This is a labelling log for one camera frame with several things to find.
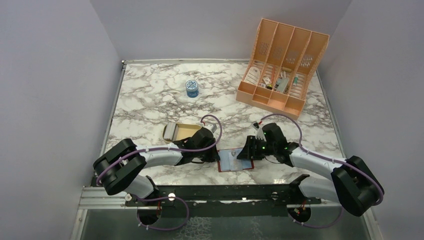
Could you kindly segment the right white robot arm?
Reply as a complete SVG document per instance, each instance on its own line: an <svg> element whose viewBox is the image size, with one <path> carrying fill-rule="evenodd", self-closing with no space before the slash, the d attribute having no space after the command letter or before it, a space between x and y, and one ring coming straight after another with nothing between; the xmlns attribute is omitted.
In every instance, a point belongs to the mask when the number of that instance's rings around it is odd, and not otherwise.
<svg viewBox="0 0 424 240"><path fill-rule="evenodd" d="M268 156L290 167L305 169L319 175L306 176L288 190L289 199L300 204L317 197L339 203L350 214L360 217L376 205L384 189L366 163L358 156L348 159L330 158L289 142L276 123L257 127L249 135L237 155L239 160L262 160Z"/></svg>

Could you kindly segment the red leather card holder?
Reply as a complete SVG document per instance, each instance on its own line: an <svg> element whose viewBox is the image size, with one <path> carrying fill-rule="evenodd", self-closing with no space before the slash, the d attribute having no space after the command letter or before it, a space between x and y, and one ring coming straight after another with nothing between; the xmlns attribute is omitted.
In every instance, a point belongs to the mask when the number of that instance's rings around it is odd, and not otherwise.
<svg viewBox="0 0 424 240"><path fill-rule="evenodd" d="M246 159L237 159L237 156L242 151L242 148L222 149L218 151L219 162L218 171L237 172L254 169L253 161Z"/></svg>

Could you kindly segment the white blue credit card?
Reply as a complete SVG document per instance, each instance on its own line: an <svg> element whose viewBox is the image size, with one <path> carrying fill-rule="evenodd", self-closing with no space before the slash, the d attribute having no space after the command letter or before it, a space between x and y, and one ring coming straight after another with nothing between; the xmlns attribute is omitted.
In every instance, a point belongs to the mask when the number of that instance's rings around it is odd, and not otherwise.
<svg viewBox="0 0 424 240"><path fill-rule="evenodd" d="M240 160L237 159L238 154L240 153L238 148L235 149L231 149L230 152L228 153L228 158L229 158L229 162L232 165L236 165L240 163Z"/></svg>

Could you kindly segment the beige oval tray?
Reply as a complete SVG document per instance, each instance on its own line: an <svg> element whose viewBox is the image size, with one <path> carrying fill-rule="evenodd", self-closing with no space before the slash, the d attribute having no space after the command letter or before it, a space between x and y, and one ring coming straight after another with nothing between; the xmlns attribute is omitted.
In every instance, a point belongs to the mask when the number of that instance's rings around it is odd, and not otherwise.
<svg viewBox="0 0 424 240"><path fill-rule="evenodd" d="M178 132L174 141L180 141L182 139L192 137L198 130L202 128L200 125L196 125L196 124L177 123L177 125L178 125Z"/></svg>

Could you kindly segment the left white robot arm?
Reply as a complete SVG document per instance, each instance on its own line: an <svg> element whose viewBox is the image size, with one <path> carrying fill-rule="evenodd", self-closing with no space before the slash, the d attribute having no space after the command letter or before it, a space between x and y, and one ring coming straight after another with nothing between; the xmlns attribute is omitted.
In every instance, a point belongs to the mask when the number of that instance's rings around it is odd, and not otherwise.
<svg viewBox="0 0 424 240"><path fill-rule="evenodd" d="M149 176L141 176L143 169L157 166L180 166L194 159L218 162L220 157L213 133L202 127L191 137L161 146L144 146L141 149L125 138L93 163L97 184L110 196L120 192L136 195L144 205L157 200L157 186Z"/></svg>

